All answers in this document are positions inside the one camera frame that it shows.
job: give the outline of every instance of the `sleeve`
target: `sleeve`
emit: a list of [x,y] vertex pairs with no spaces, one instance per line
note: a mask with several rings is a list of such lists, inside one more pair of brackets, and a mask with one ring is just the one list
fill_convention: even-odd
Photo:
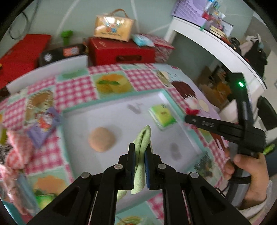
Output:
[[248,209],[239,210],[240,213],[244,215],[251,222],[251,224],[259,224],[269,211],[267,204],[271,197],[271,193],[272,193],[272,181],[269,180],[269,183],[267,185],[267,190],[266,190],[265,201],[259,205],[250,207]]

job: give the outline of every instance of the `green packet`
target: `green packet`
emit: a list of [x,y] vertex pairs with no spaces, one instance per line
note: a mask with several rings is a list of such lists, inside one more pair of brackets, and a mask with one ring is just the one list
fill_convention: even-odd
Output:
[[164,130],[169,125],[176,123],[176,120],[165,104],[154,105],[149,109],[149,112],[160,130]]

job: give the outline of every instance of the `purple packet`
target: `purple packet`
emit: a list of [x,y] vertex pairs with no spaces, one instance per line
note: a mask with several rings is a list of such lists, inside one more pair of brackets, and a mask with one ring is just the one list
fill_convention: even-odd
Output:
[[60,115],[54,107],[50,107],[39,116],[38,121],[27,131],[36,149],[41,148],[48,136],[60,123]]

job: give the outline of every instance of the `green toy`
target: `green toy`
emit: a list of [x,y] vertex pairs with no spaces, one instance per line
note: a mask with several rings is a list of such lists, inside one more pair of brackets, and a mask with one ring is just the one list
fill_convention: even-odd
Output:
[[63,38],[63,45],[69,45],[69,38],[73,35],[72,30],[66,30],[61,33],[61,37]]

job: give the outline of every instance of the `purple basket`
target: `purple basket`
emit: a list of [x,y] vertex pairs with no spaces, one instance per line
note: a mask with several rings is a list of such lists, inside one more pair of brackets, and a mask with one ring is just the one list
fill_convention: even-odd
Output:
[[171,15],[201,27],[206,22],[206,20],[201,17],[206,3],[207,0],[178,0]]

